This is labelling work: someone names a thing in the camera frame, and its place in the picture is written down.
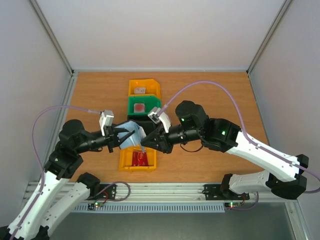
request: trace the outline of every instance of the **wooden table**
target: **wooden table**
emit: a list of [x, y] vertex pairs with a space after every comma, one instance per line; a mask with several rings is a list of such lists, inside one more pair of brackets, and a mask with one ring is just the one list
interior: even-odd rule
[[[199, 80], [212, 80], [222, 84], [234, 96], [239, 105], [245, 126], [252, 136], [266, 143], [266, 136], [259, 111], [245, 72], [80, 72], [71, 100], [71, 105], [102, 111], [112, 110], [114, 123], [127, 120], [128, 88], [131, 79], [155, 79], [161, 86], [161, 102], [164, 105], [178, 90]], [[172, 125], [179, 123], [175, 108], [182, 100], [190, 100], [203, 106], [211, 118], [225, 118], [240, 124], [237, 112], [228, 96], [218, 87], [209, 84], [195, 85], [178, 96], [166, 113]], [[67, 120], [79, 119], [87, 131], [99, 130], [99, 116], [78, 110], [69, 110]], [[200, 142], [190, 142], [185, 148], [196, 150]], [[109, 153], [86, 152], [84, 163], [72, 181], [84, 172], [89, 172], [102, 182], [126, 181], [131, 183], [156, 182], [221, 182], [224, 174], [248, 174], [262, 169], [240, 157], [210, 151], [203, 148], [196, 153], [183, 151], [174, 146], [171, 154], [157, 153], [157, 168], [154, 172], [118, 171], [120, 150]]]

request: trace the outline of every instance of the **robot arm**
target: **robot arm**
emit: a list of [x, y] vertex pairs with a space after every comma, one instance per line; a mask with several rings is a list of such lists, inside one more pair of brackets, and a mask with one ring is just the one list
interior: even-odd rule
[[176, 126], [171, 126], [164, 112], [157, 116], [158, 112], [159, 109], [154, 108], [149, 117], [155, 123], [162, 124], [142, 140], [143, 146], [169, 154], [175, 144], [200, 140], [210, 150], [242, 157], [265, 169], [253, 174], [226, 174], [219, 190], [226, 199], [232, 195], [257, 191], [271, 191], [281, 198], [296, 199], [306, 190], [307, 179], [302, 176], [302, 170], [259, 147], [307, 168], [309, 159], [305, 155], [287, 155], [248, 135], [258, 144], [256, 147], [245, 138], [238, 125], [222, 118], [209, 118], [202, 106], [192, 101], [183, 101], [176, 107], [175, 113], [180, 121]]
[[[100, 180], [87, 173], [85, 176], [80, 176], [73, 189], [51, 207], [56, 195], [82, 164], [81, 153], [101, 152], [102, 148], [106, 146], [112, 153], [113, 148], [119, 147], [135, 133], [135, 131], [129, 132], [124, 128], [117, 127], [112, 124], [112, 120], [112, 112], [102, 112], [100, 117], [102, 131], [96, 132], [86, 131], [82, 122], [77, 119], [69, 120], [63, 125], [62, 131], [59, 133], [59, 142], [44, 165], [42, 191], [40, 192], [40, 182], [16, 219], [8, 227], [0, 228], [1, 240], [12, 239], [12, 235], [15, 240], [48, 239], [57, 225], [76, 205], [98, 193], [95, 189], [99, 186]], [[124, 137], [118, 137], [119, 133], [126, 132]], [[27, 211], [26, 218], [20, 224]]]

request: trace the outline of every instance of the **blue cloth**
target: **blue cloth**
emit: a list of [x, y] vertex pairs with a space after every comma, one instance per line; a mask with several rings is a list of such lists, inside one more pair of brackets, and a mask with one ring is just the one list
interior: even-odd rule
[[[126, 129], [129, 132], [134, 131], [134, 134], [132, 134], [130, 137], [128, 137], [119, 147], [120, 149], [126, 149], [132, 146], [140, 146], [141, 150], [144, 152], [145, 148], [141, 145], [141, 140], [146, 137], [146, 133], [144, 129], [139, 126], [134, 121], [127, 121], [125, 123], [122, 123], [116, 128]], [[128, 132], [120, 132], [118, 133], [118, 138], [123, 138], [125, 135], [127, 135]]]

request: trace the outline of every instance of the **white backdrop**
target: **white backdrop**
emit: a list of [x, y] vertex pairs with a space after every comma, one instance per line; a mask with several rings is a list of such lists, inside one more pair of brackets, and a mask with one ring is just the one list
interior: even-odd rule
[[[20, 211], [29, 181], [39, 179], [31, 144], [37, 114], [60, 104], [68, 72], [27, 0], [0, 1], [0, 227]], [[38, 121], [42, 157], [57, 112]]]
[[248, 69], [283, 0], [38, 0], [73, 69]]
[[[320, 174], [320, 2], [294, 0], [252, 73], [252, 86], [270, 144], [305, 154]], [[305, 174], [308, 189], [319, 181]], [[313, 240], [320, 236], [320, 193], [298, 201]]]

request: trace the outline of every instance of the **yellow bin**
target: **yellow bin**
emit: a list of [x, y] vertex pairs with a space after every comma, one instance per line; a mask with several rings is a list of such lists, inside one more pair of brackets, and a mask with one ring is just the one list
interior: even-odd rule
[[[135, 88], [144, 87], [145, 94], [135, 94]], [[134, 79], [129, 81], [129, 97], [154, 95], [161, 100], [160, 84], [154, 79]]]
[[157, 168], [157, 151], [145, 147], [146, 156], [148, 158], [148, 166], [132, 166], [132, 154], [134, 151], [141, 152], [139, 146], [131, 146], [126, 149], [120, 150], [119, 171], [147, 171], [152, 172]]

